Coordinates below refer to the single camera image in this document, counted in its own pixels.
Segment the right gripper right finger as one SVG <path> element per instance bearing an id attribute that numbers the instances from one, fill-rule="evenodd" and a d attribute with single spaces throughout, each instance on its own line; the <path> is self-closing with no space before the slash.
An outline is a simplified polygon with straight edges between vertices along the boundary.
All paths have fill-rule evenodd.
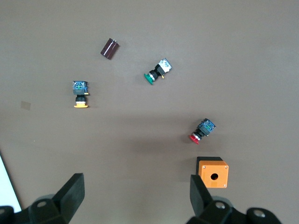
<path id="1" fill-rule="evenodd" d="M 199 175 L 190 177 L 190 201 L 195 216 L 189 224 L 244 224 L 245 215 L 224 200 L 214 200 Z"/>

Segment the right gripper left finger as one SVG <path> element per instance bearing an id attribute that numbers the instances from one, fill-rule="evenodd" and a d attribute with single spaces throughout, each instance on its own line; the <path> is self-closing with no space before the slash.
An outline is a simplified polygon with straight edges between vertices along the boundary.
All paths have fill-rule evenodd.
<path id="1" fill-rule="evenodd" d="M 84 175 L 76 173 L 52 198 L 43 198 L 30 206 L 30 222 L 32 224 L 68 224 L 84 197 Z"/>

